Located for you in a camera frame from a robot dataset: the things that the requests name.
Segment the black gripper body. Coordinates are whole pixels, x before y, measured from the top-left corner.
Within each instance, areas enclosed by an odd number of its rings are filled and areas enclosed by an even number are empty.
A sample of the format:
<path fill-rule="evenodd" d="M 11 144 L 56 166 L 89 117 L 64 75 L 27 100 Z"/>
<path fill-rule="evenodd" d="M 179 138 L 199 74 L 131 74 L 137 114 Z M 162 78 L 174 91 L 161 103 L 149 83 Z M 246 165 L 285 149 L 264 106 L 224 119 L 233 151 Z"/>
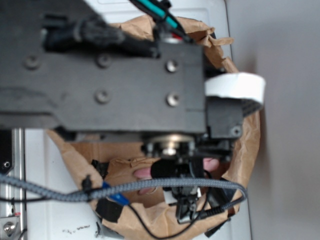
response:
<path fill-rule="evenodd" d="M 209 157 L 231 160 L 243 120 L 240 101 L 208 101 L 204 134 L 163 134 L 143 143 L 144 154 L 160 159 L 152 165 L 151 176 L 161 182 L 165 199 L 173 198 L 179 224 L 218 215 L 244 200 L 243 196 L 232 199 L 237 190 L 244 192 L 243 186 L 213 180 L 203 163 Z"/>

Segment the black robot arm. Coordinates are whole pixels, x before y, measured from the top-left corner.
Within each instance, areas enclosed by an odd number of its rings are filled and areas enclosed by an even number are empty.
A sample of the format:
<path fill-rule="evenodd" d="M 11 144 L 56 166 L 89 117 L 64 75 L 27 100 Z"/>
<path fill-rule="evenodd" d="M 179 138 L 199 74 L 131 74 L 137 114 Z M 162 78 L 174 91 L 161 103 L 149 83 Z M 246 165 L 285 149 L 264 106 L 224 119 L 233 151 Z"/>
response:
<path fill-rule="evenodd" d="M 153 186 L 172 187 L 178 219 L 195 213 L 182 189 L 241 191 L 237 183 L 204 180 L 200 161 L 229 159 L 242 133 L 240 101 L 205 93 L 225 71 L 206 65 L 204 49 L 175 19 L 156 20 L 155 40 L 139 40 L 107 23 L 81 0 L 0 3 L 0 140 L 18 128 L 50 129 L 66 141 L 143 141 L 175 174 Z"/>

